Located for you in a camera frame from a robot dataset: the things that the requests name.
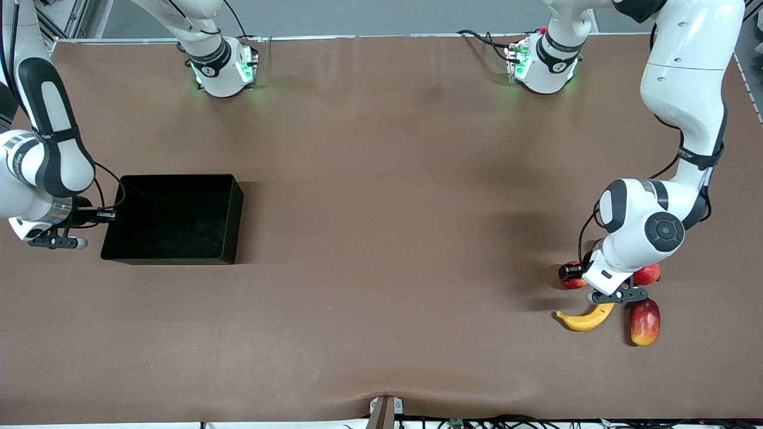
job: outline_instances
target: banana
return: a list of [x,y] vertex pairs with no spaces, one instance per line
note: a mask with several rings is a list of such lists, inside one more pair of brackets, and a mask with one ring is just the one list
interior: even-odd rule
[[592,312],[580,316],[571,316],[563,311],[557,311],[556,317],[573,331],[590,331],[599,326],[610,315],[614,306],[614,303],[598,304]]

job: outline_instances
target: brown table surface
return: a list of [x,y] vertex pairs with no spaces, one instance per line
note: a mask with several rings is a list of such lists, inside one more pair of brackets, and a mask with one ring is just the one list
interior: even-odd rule
[[238,264],[128,266],[99,259],[105,228],[76,252],[0,228],[0,421],[356,418],[380,394],[439,416],[762,416],[763,131],[736,65],[714,216],[663,263],[662,335],[636,348],[622,308],[588,333],[552,311],[588,308],[555,268],[600,192],[678,145],[639,97],[647,38],[592,37],[550,96],[472,43],[278,42],[231,99],[195,91],[172,45],[59,44],[94,158],[236,176]]

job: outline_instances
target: robotic arm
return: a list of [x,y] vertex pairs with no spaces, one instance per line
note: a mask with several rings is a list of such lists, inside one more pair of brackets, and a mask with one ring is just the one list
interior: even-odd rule
[[[228,97],[251,86],[256,55],[211,20],[222,1],[134,0],[178,39],[200,85]],[[81,249],[69,229],[109,221],[108,208],[80,197],[95,178],[94,162],[82,144],[69,97],[50,61],[32,0],[0,0],[0,83],[10,88],[32,123],[32,131],[0,134],[0,216],[34,246]],[[64,235],[57,229],[63,226]]]
[[582,274],[596,292],[593,303],[627,302],[622,287],[638,269],[672,255],[686,230],[709,208],[708,187],[723,152],[726,107],[721,85],[742,25],[743,0],[544,0],[553,19],[545,35],[525,41],[528,66],[514,77],[542,93],[558,91],[585,41],[586,8],[610,7],[643,22],[655,16],[659,33],[641,81],[642,100],[658,118],[681,131],[678,171],[669,180],[618,179],[599,199],[608,235],[584,258]]

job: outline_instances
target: red apple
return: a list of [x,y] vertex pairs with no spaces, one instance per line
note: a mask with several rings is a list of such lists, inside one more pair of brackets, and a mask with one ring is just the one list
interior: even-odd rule
[[636,346],[649,346],[660,334],[660,309],[651,299],[630,308],[630,339]]
[[[567,266],[578,266],[580,265],[580,262],[574,260],[566,263]],[[583,286],[587,285],[588,282],[583,280],[582,278],[579,279],[570,279],[570,280],[562,280],[562,277],[557,274],[559,278],[559,284],[561,284],[565,289],[580,289]]]
[[651,285],[660,281],[660,265],[653,263],[633,273],[633,284],[637,286]]

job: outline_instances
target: black box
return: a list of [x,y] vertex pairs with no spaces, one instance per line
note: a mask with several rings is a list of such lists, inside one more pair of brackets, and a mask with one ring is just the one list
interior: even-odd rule
[[[231,174],[122,176],[101,249],[103,260],[133,265],[236,262],[243,192]],[[121,198],[121,189],[117,199]]]

